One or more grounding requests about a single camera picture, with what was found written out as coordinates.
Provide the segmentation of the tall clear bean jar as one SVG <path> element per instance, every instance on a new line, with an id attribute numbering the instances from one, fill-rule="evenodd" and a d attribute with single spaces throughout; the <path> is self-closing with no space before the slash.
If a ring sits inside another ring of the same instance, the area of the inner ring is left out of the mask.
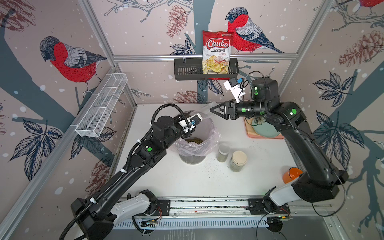
<path id="1" fill-rule="evenodd" d="M 209 104 L 203 104 L 199 109 L 194 110 L 191 112 L 191 116 L 194 116 L 196 114 L 199 114 L 201 116 L 202 120 L 209 119 L 214 116 L 213 113 L 211 113 L 211 108 L 216 106 L 216 102 L 211 102 Z"/>

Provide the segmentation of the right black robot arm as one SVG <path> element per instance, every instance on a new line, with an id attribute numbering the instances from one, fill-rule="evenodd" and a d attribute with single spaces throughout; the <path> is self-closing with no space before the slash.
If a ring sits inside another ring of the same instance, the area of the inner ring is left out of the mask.
<path id="1" fill-rule="evenodd" d="M 250 84 L 244 80 L 231 79 L 227 82 L 234 93 L 235 100 L 226 101 L 210 109 L 210 112 L 225 119 L 237 120 L 239 117 L 263 117 L 288 142 L 291 154 L 304 166 L 304 173 L 282 187 L 270 189 L 263 197 L 263 211 L 275 213 L 283 205 L 303 200 L 314 204 L 333 200 L 349 175 L 338 170 L 323 149 L 314 140 L 314 135 L 305 114 L 293 102 L 282 103 L 278 82 L 261 76 Z M 243 89 L 251 88 L 251 100 L 242 100 Z"/>

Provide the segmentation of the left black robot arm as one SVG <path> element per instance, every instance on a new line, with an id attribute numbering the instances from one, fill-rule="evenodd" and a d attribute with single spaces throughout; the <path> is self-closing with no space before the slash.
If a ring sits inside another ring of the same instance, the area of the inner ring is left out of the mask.
<path id="1" fill-rule="evenodd" d="M 151 127 L 131 148 L 125 165 L 96 193 L 71 204 L 74 218 L 60 235 L 63 240 L 74 224 L 83 232 L 81 240 L 103 240 L 119 220 L 146 212 L 157 198 L 145 190 L 120 202 L 121 196 L 152 169 L 178 139 L 192 135 L 202 121 L 200 114 L 187 117 L 175 104 L 164 104 L 154 112 Z"/>

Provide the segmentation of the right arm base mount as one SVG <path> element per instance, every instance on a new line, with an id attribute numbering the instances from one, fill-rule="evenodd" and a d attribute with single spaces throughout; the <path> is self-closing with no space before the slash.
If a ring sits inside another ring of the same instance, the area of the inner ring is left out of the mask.
<path id="1" fill-rule="evenodd" d="M 246 210 L 250 211 L 251 215 L 264 215 L 264 214 L 278 214 L 278 215 L 290 215 L 291 211 L 288 204 L 278 206 L 272 201 L 264 200 L 262 198 L 248 199 L 248 207 Z"/>

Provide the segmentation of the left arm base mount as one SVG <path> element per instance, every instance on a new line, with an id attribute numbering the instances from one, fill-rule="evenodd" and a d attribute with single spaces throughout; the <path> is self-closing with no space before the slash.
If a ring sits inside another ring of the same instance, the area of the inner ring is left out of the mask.
<path id="1" fill-rule="evenodd" d="M 141 214 L 137 214 L 136 217 L 160 217 L 169 216 L 171 209 L 170 200 L 157 200 L 156 203 L 150 203 L 149 208 Z"/>

